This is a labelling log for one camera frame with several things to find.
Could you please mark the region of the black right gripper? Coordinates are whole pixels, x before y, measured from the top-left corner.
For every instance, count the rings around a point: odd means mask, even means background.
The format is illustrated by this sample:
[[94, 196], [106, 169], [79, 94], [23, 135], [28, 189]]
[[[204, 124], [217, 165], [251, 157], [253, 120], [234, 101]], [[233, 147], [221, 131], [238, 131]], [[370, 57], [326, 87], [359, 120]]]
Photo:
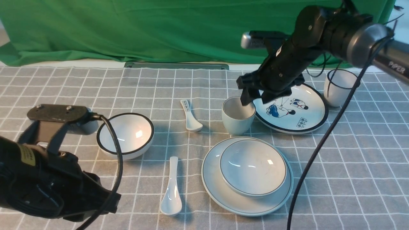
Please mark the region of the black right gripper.
[[257, 98], [267, 104], [290, 96], [293, 86], [304, 83], [302, 72], [322, 54], [320, 46], [304, 47], [289, 38], [279, 54], [271, 52], [256, 71], [238, 77], [241, 105], [247, 106]]

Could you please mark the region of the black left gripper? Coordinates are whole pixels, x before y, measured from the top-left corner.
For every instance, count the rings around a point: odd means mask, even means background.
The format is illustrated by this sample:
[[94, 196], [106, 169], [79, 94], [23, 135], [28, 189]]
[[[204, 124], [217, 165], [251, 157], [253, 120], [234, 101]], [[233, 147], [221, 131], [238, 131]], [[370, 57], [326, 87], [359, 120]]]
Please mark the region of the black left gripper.
[[75, 155], [48, 155], [39, 145], [1, 138], [1, 207], [45, 219], [82, 222], [98, 211], [116, 213], [121, 195], [85, 172]]

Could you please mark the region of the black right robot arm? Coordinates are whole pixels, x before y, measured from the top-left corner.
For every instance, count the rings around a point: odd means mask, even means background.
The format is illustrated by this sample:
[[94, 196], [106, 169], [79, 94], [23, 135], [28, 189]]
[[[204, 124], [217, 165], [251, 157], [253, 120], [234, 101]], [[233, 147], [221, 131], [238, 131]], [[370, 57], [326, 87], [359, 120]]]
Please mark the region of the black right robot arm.
[[394, 40], [394, 29], [360, 14], [350, 0], [343, 6], [304, 7], [294, 32], [250, 31], [243, 34], [244, 49], [266, 48], [260, 67], [238, 77], [241, 104], [260, 98], [264, 104], [290, 96], [292, 87], [304, 83], [302, 72], [324, 53], [364, 69], [371, 65], [408, 83], [408, 44]]

